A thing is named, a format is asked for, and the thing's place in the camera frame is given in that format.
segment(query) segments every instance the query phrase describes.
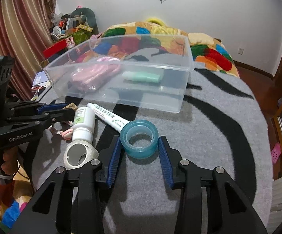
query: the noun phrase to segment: teal tape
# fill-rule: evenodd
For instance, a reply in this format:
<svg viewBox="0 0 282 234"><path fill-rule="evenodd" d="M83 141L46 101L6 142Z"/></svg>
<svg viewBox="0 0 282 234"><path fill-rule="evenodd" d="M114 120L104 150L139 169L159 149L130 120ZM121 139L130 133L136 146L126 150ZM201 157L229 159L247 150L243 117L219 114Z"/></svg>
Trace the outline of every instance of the teal tape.
<svg viewBox="0 0 282 234"><path fill-rule="evenodd" d="M134 147L129 143L132 136L145 133L151 137L147 147ZM120 132L120 141L126 153L136 159L145 159L154 154L158 147L158 130L152 122L139 119L127 123Z"/></svg>

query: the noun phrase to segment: blue fabric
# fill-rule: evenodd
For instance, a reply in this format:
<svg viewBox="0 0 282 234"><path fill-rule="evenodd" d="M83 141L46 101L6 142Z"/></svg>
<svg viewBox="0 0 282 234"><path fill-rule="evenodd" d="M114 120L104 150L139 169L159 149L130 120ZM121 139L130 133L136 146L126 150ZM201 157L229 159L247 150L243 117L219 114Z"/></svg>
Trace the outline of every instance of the blue fabric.
<svg viewBox="0 0 282 234"><path fill-rule="evenodd" d="M224 56L225 54L227 54L228 56L230 56L229 53L228 53L223 47L221 47L219 44L216 45L216 50L217 50L220 54L222 54L223 56Z"/></svg>
<svg viewBox="0 0 282 234"><path fill-rule="evenodd" d="M97 54L108 54L109 50L111 49L112 44L108 42L102 42L98 46L96 46L93 51L95 51Z"/></svg>
<svg viewBox="0 0 282 234"><path fill-rule="evenodd" d="M11 207L9 207L4 213L3 220L1 222L12 229L12 226L19 215L20 207L19 204L14 200Z"/></svg>
<svg viewBox="0 0 282 234"><path fill-rule="evenodd" d="M137 26L137 34L150 34L150 31L146 28Z"/></svg>

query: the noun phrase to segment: silver screw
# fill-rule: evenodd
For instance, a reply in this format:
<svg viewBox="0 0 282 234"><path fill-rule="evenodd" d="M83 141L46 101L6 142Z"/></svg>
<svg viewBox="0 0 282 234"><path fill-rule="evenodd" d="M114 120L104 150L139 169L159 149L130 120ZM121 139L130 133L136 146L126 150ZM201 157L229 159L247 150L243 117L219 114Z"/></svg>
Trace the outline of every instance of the silver screw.
<svg viewBox="0 0 282 234"><path fill-rule="evenodd" d="M190 163L190 161L187 160L187 159L182 159L182 160L180 161L180 164L182 164L182 165L188 165L189 163Z"/></svg>
<svg viewBox="0 0 282 234"><path fill-rule="evenodd" d="M98 159L91 160L92 165L98 165L99 163L100 163L100 160L98 160Z"/></svg>
<svg viewBox="0 0 282 234"><path fill-rule="evenodd" d="M216 172L217 172L217 173L224 173L224 169L223 169L222 167L218 166L218 167L216 168Z"/></svg>
<svg viewBox="0 0 282 234"><path fill-rule="evenodd" d="M56 173L62 173L64 171L64 167L60 166L56 168Z"/></svg>

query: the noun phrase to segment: multicolored bedding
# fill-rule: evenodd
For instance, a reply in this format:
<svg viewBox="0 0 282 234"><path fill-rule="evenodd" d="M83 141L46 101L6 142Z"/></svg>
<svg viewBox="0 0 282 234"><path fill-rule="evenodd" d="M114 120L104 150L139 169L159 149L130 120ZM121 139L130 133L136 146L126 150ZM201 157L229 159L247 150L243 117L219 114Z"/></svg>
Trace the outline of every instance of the multicolored bedding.
<svg viewBox="0 0 282 234"><path fill-rule="evenodd" d="M217 39L214 39L203 33L186 33L180 29L159 26L155 23L132 22L111 26L101 35L101 37L135 34L187 36L189 39L193 59L196 62L205 63L205 67L209 70L220 71L222 73L239 77L234 61L229 53L225 50L224 45ZM141 49L140 45L143 43L146 43L147 47L149 47L148 41L151 42L151 47L158 48L164 52L169 52L172 54L183 53L183 45L178 43L176 40L163 41L163 38L142 38L143 37L136 37L134 40L129 38L129 41L126 41L125 38L122 38L120 43L101 43L95 47L94 51L88 51L83 54L78 61L87 61L93 57L98 57L99 55L109 55L119 59L124 59L127 55L130 55Z"/></svg>

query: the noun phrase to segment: clear plastic box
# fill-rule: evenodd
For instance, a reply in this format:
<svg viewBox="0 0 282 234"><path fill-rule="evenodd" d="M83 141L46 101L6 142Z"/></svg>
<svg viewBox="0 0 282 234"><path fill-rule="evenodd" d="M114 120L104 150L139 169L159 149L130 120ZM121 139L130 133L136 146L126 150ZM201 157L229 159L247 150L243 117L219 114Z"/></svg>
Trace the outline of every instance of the clear plastic box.
<svg viewBox="0 0 282 234"><path fill-rule="evenodd" d="M59 97L178 113L193 57L182 35L87 40L44 68Z"/></svg>

